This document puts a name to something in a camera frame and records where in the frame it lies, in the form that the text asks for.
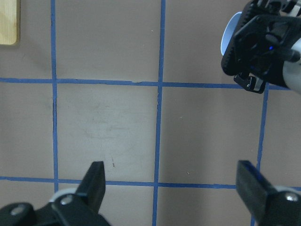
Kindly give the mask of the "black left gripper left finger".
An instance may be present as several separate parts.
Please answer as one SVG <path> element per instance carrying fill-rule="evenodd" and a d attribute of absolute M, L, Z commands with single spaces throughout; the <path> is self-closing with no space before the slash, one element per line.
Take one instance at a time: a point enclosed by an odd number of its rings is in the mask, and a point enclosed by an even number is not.
<path fill-rule="evenodd" d="M 75 191 L 61 190 L 42 208 L 15 202 L 0 209 L 2 226 L 109 226 L 99 214 L 105 194 L 104 163 L 91 164 Z"/>

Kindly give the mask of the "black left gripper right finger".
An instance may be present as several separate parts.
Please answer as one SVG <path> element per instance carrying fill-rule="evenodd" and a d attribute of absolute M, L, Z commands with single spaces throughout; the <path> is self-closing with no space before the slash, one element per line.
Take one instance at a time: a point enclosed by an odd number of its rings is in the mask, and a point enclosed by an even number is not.
<path fill-rule="evenodd" d="M 237 163 L 236 191 L 258 226 L 301 224 L 301 193 L 272 185 L 250 161 Z"/>

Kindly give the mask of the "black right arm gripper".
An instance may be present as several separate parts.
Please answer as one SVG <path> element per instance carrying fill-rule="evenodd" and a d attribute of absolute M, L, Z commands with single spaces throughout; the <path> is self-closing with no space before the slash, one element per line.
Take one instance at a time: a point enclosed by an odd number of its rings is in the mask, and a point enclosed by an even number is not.
<path fill-rule="evenodd" d="M 251 0 L 222 56 L 226 75 L 247 91 L 266 83 L 301 92 L 301 2 Z"/>

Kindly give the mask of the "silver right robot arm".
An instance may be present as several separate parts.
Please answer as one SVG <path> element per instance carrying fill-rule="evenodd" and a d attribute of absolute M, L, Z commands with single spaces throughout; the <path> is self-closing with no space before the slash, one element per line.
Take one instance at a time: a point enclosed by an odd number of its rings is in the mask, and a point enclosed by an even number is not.
<path fill-rule="evenodd" d="M 246 91 L 261 94 L 270 83 L 300 93 L 300 1 L 249 1 L 228 22 L 221 54 L 223 72 Z M 236 191 L 257 225 L 300 225 L 300 194 L 272 185 L 247 160 L 237 163 Z"/>

